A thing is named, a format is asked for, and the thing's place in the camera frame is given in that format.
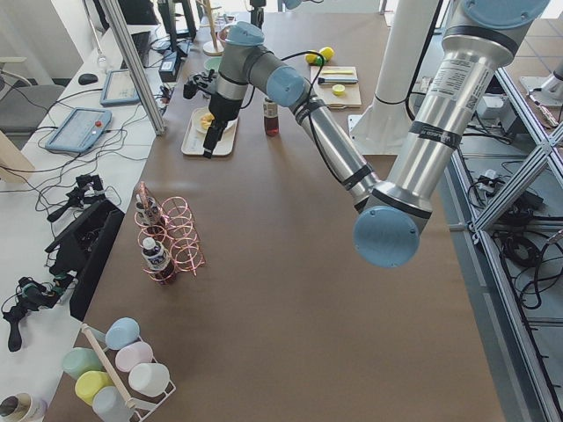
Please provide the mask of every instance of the electronic equipment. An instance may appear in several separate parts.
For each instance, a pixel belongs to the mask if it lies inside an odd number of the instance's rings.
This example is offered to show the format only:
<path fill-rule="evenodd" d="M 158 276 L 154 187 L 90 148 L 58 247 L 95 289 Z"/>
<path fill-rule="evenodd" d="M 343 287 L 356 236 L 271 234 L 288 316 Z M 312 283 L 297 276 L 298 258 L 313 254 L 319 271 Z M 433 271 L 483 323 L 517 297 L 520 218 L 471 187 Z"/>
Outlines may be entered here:
<path fill-rule="evenodd" d="M 93 73 L 84 73 L 78 77 L 78 83 L 81 85 L 95 84 L 98 81 L 98 76 Z"/>
<path fill-rule="evenodd" d="M 143 67 L 148 68 L 150 66 L 150 31 L 143 31 L 142 33 L 132 33 L 131 39 L 133 40 L 135 50 L 137 50 L 137 54 L 139 55 L 139 59 L 141 59 Z M 125 60 L 123 60 L 121 62 L 120 69 L 126 68 L 127 64 L 125 63 Z"/>
<path fill-rule="evenodd" d="M 125 106 L 140 101 L 129 70 L 111 70 L 107 73 L 99 103 L 104 106 Z"/>
<path fill-rule="evenodd" d="M 2 310 L 3 318 L 10 324 L 10 335 L 8 336 L 8 350 L 10 352 L 21 349 L 22 339 L 19 332 L 19 322 L 26 317 L 27 312 L 40 310 L 40 307 L 53 308 L 72 281 L 74 281 L 72 275 L 57 274 L 53 279 L 51 288 L 47 288 L 31 277 L 19 279 L 16 304 L 7 312 Z"/>
<path fill-rule="evenodd" d="M 47 141 L 45 149 L 62 152 L 85 152 L 99 139 L 112 119 L 112 112 L 78 107 Z"/>
<path fill-rule="evenodd" d="M 158 74 L 162 82 L 176 82 L 180 65 L 180 56 L 177 52 L 168 52 L 160 63 Z"/>
<path fill-rule="evenodd" d="M 64 212 L 71 207 L 84 208 L 86 204 L 93 204 L 104 200 L 106 194 L 101 178 L 97 174 L 83 174 L 77 177 L 77 185 L 67 193 L 67 203 L 47 216 L 48 222 L 56 222 Z"/>
<path fill-rule="evenodd" d="M 176 4 L 181 3 L 186 27 L 178 28 L 176 22 Z M 194 18 L 197 13 L 197 6 L 194 0 L 158 0 L 158 12 L 162 18 L 166 33 L 170 36 L 171 51 L 176 51 L 186 56 L 189 49 L 189 42 L 179 42 L 182 39 L 193 40 L 197 33 L 199 19 Z"/>
<path fill-rule="evenodd" d="M 123 216 L 110 200 L 97 201 L 45 249 L 47 253 L 58 250 L 49 268 L 51 274 L 77 272 L 69 307 L 70 314 L 79 321 L 84 321 Z"/>
<path fill-rule="evenodd" d="M 106 14 L 102 9 L 99 0 L 93 0 L 99 21 L 105 30 L 109 28 Z M 157 15 L 151 0 L 119 0 L 123 17 L 128 25 L 158 25 Z"/>

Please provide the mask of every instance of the brown table surface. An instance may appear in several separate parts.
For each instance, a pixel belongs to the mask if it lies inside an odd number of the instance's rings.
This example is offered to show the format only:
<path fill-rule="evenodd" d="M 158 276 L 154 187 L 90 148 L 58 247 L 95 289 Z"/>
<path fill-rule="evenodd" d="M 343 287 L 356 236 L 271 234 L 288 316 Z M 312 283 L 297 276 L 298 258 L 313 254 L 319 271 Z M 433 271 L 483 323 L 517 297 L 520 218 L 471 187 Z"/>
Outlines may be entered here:
<path fill-rule="evenodd" d="M 279 56 L 334 47 L 371 102 L 382 17 L 274 14 L 264 29 Z M 200 45 L 183 77 L 200 69 Z M 292 64 L 307 74 L 303 59 Z M 287 110 L 280 136 L 265 137 L 262 98 L 241 113 L 233 154 L 209 161 L 180 153 L 205 103 L 175 92 L 143 180 L 159 200 L 188 198 L 208 264 L 169 287 L 150 281 L 130 207 L 86 316 L 102 331 L 135 318 L 170 369 L 178 389 L 150 420 L 504 420 L 438 198 L 410 263 L 367 264 L 350 197 Z M 381 176 L 392 160 L 370 159 Z M 97 420 L 73 387 L 65 375 L 46 421 Z"/>

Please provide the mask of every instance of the blue cup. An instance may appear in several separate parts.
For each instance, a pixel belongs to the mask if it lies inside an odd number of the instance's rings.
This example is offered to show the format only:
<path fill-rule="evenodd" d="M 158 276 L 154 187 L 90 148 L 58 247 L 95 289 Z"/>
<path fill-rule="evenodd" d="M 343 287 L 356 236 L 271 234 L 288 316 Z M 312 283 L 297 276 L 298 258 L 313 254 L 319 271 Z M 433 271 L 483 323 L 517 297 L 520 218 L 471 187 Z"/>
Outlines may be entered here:
<path fill-rule="evenodd" d="M 112 350 L 120 350 L 135 343 L 141 330 L 133 318 L 120 318 L 115 321 L 106 333 L 106 345 Z"/>

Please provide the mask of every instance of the cup rack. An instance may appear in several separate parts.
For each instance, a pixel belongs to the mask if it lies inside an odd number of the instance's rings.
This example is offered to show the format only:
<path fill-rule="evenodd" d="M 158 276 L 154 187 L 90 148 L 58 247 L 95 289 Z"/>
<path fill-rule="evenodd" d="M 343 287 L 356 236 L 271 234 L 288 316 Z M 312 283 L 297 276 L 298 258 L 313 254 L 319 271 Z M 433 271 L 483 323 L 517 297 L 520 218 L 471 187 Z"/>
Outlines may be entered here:
<path fill-rule="evenodd" d="M 157 205 L 158 212 L 162 216 L 160 224 L 146 225 L 135 213 L 135 223 L 140 227 L 137 242 L 142 246 L 145 237 L 153 237 L 162 242 L 170 252 L 174 263 L 174 273 L 166 278 L 160 277 L 157 273 L 144 268 L 143 270 L 157 283 L 170 284 L 176 273 L 191 272 L 197 275 L 197 268 L 205 264 L 205 257 L 200 248 L 200 236 L 195 229 L 194 213 L 187 204 L 187 200 L 180 196 L 173 196 L 158 202 L 151 194 L 144 182 L 140 182 L 138 189 L 139 197 L 145 208 L 150 206 L 148 198 L 152 198 Z"/>
<path fill-rule="evenodd" d="M 108 347 L 102 347 L 101 344 L 106 343 L 106 334 L 104 332 L 98 331 L 88 324 L 82 324 L 80 327 L 80 332 L 84 334 L 88 343 L 90 343 L 91 348 L 93 351 L 98 355 L 99 361 L 102 363 L 102 366 L 106 370 L 109 377 L 112 379 L 113 385 L 119 391 L 125 405 L 129 409 L 135 409 L 135 413 L 131 417 L 130 421 L 132 422 L 142 422 L 147 419 L 174 391 L 176 391 L 176 385 L 172 382 L 168 382 L 168 386 L 166 387 L 163 394 L 161 394 L 157 402 L 150 402 L 147 400 L 142 400 L 141 398 L 132 397 L 129 393 L 128 388 L 125 386 L 123 381 L 121 380 L 120 376 L 117 373 L 117 370 L 113 367 L 112 362 L 106 355 L 106 352 L 109 350 Z"/>

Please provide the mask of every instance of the cable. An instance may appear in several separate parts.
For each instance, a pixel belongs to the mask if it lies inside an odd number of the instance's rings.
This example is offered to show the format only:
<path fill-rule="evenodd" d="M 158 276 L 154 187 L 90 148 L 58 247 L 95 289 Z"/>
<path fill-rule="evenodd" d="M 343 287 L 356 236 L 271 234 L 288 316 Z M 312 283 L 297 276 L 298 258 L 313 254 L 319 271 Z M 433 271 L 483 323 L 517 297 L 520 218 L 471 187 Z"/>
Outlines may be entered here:
<path fill-rule="evenodd" d="M 483 138 L 493 138 L 496 139 L 499 142 L 504 143 L 505 145 L 511 145 L 512 144 L 512 140 L 510 138 L 507 138 L 506 136 L 501 136 L 501 135 L 494 135 L 494 134 L 489 134 L 489 133 L 481 133 L 481 132 L 466 132 L 463 134 L 463 136 L 481 136 Z"/>
<path fill-rule="evenodd" d="M 438 22 L 438 18 L 440 16 L 440 10 L 442 9 L 442 4 L 443 4 L 443 0 L 440 0 L 438 2 L 438 4 L 436 5 L 436 10 L 435 10 L 434 16 L 432 17 L 432 22 L 430 24 L 430 27 L 428 28 L 428 32 L 426 34 L 426 39 L 424 40 L 424 45 L 422 46 L 422 51 L 420 52 L 419 60 L 416 63 L 416 68 L 414 69 L 414 72 L 413 72 L 413 78 L 411 79 L 411 84 L 408 87 L 408 93 L 406 94 L 406 98 L 404 99 L 406 113 L 408 114 L 409 119 L 411 119 L 412 121 L 414 121 L 416 116 L 414 115 L 413 111 L 411 110 L 409 100 L 410 100 L 410 97 L 411 97 L 411 93 L 413 92 L 413 87 L 416 84 L 416 78 L 419 75 L 420 67 L 422 66 L 424 56 L 426 55 L 426 52 L 428 51 L 428 46 L 430 45 L 430 41 L 432 41 L 432 37 L 434 36 L 434 30 L 435 30 L 435 27 L 436 27 L 436 22 Z"/>
<path fill-rule="evenodd" d="M 96 92 L 96 91 L 103 91 L 103 89 L 102 88 L 92 88 L 91 90 L 75 92 L 74 94 L 70 94 L 70 95 L 67 95 L 66 97 L 62 97 L 62 98 L 57 99 L 55 101 L 55 104 L 61 104 L 65 99 L 69 99 L 69 98 L 75 97 L 77 95 L 82 95 L 82 94 L 86 94 L 88 92 Z"/>
<path fill-rule="evenodd" d="M 246 103 L 246 105 L 243 105 L 242 107 L 240 107 L 241 110 L 244 110 L 246 107 L 248 107 L 250 105 L 250 103 L 252 103 L 252 99 L 254 98 L 254 92 L 256 91 L 256 87 L 253 85 L 252 86 L 252 92 L 250 93 L 250 98 L 248 99 L 248 102 Z"/>

